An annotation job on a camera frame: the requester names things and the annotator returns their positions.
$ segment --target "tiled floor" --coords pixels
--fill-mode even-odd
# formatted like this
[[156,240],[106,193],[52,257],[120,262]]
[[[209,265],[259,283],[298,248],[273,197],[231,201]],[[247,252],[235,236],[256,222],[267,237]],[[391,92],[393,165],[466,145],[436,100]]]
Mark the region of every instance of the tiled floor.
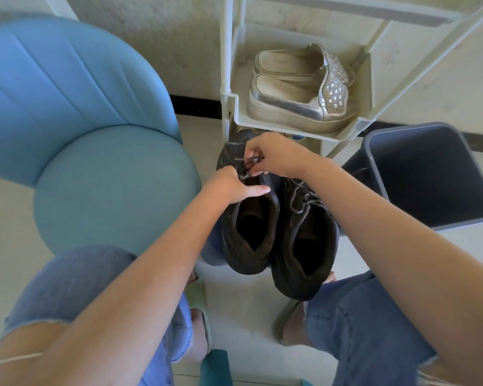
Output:
[[[184,146],[197,164],[204,183],[216,167],[222,149],[220,121],[179,116]],[[358,148],[354,142],[337,160]],[[483,153],[477,154],[483,168]],[[444,236],[483,261],[483,224],[444,232]],[[0,180],[0,331],[21,289],[52,257],[32,218],[32,190]],[[272,322],[287,303],[274,287],[269,271],[243,276],[229,267],[199,262],[206,279],[213,346],[228,351],[235,386],[296,385],[306,378],[316,385],[331,384],[336,360],[308,347],[285,348],[272,337]],[[366,270],[347,238],[341,238],[334,266],[344,278]],[[174,365],[178,386],[198,385],[199,365]]]

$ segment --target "white plastic shoe rack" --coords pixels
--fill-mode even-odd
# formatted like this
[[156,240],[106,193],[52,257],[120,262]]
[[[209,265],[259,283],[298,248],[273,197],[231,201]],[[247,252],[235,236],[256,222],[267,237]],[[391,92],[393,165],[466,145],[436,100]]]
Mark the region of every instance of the white plastic shoe rack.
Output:
[[[237,0],[238,16],[233,25],[234,0],[224,0],[220,17],[221,103],[224,141],[230,128],[267,129],[313,138],[317,153],[334,157],[350,141],[367,129],[392,103],[424,76],[458,43],[483,22],[483,0],[270,0],[385,19],[366,46],[342,40],[279,30],[264,25],[245,24],[247,0]],[[455,20],[461,22],[435,47],[379,106],[374,103],[372,51],[391,21],[436,27]],[[253,60],[259,51],[304,47],[316,42],[356,70],[350,94],[358,104],[357,117],[335,133],[312,134],[288,126],[254,120],[247,113]]]

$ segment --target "chair seat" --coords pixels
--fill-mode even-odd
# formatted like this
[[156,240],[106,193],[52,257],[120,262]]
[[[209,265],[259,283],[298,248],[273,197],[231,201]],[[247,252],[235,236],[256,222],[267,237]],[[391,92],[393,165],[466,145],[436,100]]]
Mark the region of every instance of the chair seat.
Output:
[[34,193],[34,219],[55,253],[91,244],[141,254],[198,194],[179,142],[154,129],[99,129],[65,147]]

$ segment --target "silver slip-on shoe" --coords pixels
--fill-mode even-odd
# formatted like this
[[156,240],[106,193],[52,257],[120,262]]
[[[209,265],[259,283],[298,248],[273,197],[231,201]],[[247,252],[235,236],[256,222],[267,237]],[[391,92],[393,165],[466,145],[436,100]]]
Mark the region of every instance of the silver slip-on shoe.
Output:
[[252,79],[247,111],[256,120],[310,133],[332,133],[349,124],[356,109],[347,86],[324,65],[305,86],[257,75]]
[[310,43],[299,49],[262,51],[256,55],[254,75],[264,74],[277,80],[302,85],[324,65],[329,65],[333,74],[343,84],[351,86],[354,83],[354,70],[349,66],[343,66],[336,56],[330,55],[318,43]]

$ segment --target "person's left hand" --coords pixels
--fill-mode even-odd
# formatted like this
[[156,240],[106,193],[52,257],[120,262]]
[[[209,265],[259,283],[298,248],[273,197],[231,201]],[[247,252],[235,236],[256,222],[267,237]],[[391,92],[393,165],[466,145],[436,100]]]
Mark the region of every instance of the person's left hand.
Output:
[[243,184],[238,179],[236,169],[232,166],[226,166],[217,170],[202,189],[225,199],[229,204],[238,203],[245,198],[261,196],[270,192],[270,187],[266,185],[246,186]]

